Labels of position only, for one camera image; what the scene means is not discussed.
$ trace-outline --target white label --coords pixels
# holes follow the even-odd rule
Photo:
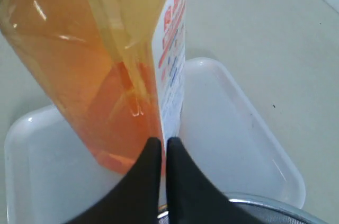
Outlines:
[[[152,52],[164,140],[177,136],[184,99],[186,0],[166,0]]]

